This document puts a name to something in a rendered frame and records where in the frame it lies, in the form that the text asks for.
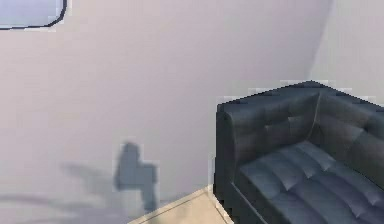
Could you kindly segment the dark grey leather sofa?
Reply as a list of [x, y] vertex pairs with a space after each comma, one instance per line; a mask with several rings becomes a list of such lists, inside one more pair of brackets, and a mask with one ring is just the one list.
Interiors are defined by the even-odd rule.
[[213, 194], [234, 224], [384, 224], [384, 107], [315, 81], [219, 104]]

